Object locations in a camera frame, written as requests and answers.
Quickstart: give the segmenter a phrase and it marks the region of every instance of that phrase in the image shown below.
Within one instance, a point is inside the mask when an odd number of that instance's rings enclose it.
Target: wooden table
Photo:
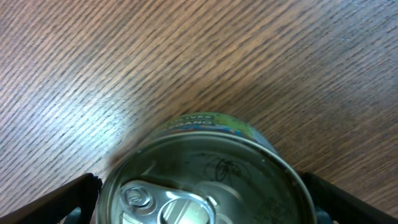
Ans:
[[[237,116],[398,217],[398,2],[0,2],[0,215],[166,119]]]

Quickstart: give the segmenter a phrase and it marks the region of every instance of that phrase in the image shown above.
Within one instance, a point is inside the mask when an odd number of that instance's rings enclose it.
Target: can label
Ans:
[[[268,140],[254,127],[238,118],[214,112],[199,112],[181,115],[160,125],[149,138],[154,139],[169,134],[187,131],[217,131],[233,134],[259,143],[276,153]]]

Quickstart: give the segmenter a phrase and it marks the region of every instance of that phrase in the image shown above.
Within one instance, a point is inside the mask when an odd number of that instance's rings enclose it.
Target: wood grain surface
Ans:
[[[397,26],[393,0],[1,0],[0,215],[218,111],[398,217]]]

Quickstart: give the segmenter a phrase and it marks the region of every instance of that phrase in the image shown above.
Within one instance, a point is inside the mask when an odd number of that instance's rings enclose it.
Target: silver can lid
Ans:
[[[316,223],[300,177],[247,139],[173,134],[130,155],[104,183],[97,223]]]

